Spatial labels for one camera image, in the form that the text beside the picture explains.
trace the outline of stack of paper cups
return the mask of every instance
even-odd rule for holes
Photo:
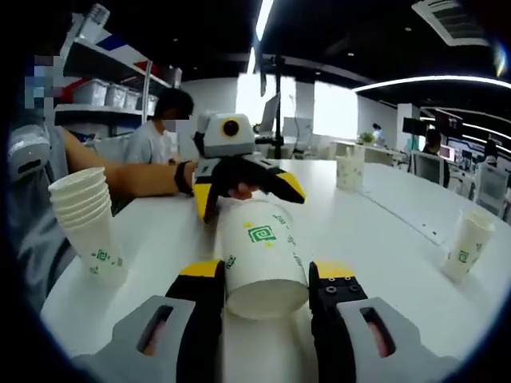
[[[220,213],[218,231],[226,264],[226,306],[232,313],[263,320],[303,306],[307,279],[284,209],[262,200],[243,201]]]
[[[460,282],[479,259],[494,231],[495,226],[482,212],[461,212],[442,273],[453,282]]]
[[[355,145],[347,149],[347,156],[337,160],[337,187],[348,191],[361,191],[364,173],[365,148]]]
[[[112,203],[104,168],[91,168],[52,183],[53,212],[86,270],[106,285],[120,286],[127,274],[112,231]]]

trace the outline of potted plant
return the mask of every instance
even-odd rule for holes
[[[360,136],[358,136],[358,144],[361,145],[370,145],[374,141],[374,136],[369,132],[363,132],[360,133]]]

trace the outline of robotic hand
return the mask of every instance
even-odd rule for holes
[[[104,383],[217,381],[224,267],[218,259],[186,267],[165,297],[151,297],[113,327],[108,345],[75,357],[75,363]],[[432,383],[457,367],[456,359],[431,353],[418,328],[397,310],[367,298],[350,270],[314,262],[309,281],[319,383]],[[385,357],[368,323],[382,335]],[[149,355],[151,338],[156,349]]]
[[[208,223],[216,212],[219,195],[239,183],[257,186],[280,199],[304,203],[305,194],[295,177],[254,154],[256,139],[243,114],[205,113],[197,121],[193,140],[201,154],[193,194],[199,217]]]

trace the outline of storage bin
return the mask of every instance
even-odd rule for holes
[[[105,105],[108,84],[98,79],[92,79],[73,90],[73,103],[103,106]]]
[[[105,105],[114,108],[124,108],[126,100],[126,87],[117,84],[110,84],[106,91]]]
[[[128,89],[126,91],[125,109],[135,110],[137,108],[138,97],[140,96],[140,93]]]
[[[137,102],[137,109],[142,110],[142,99],[143,97],[138,98]],[[149,99],[147,102],[147,115],[153,116],[154,115],[154,109],[156,107],[156,103],[158,102],[158,97],[153,96],[152,94],[149,94]]]

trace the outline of table surface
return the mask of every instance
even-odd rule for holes
[[[256,197],[291,214],[304,264],[312,259],[349,263],[366,294],[383,298],[415,323],[423,344],[438,356],[464,358],[477,345],[509,290],[507,224],[495,218],[496,232],[484,254],[454,285],[439,267],[459,211],[474,208],[472,202],[379,164],[366,164],[365,195],[336,188],[334,161],[282,160],[280,166],[295,174],[306,203]],[[412,224],[406,221],[410,217]],[[445,240],[436,244],[417,229],[418,221]],[[193,200],[186,197],[137,199],[113,222],[131,265],[123,287],[101,289],[75,259],[42,309],[43,320],[71,356],[98,351],[116,322],[150,296],[165,294],[182,268],[211,258],[215,249],[214,229],[199,222]],[[292,318],[265,322],[225,312],[223,381],[316,381],[310,317],[306,307]]]

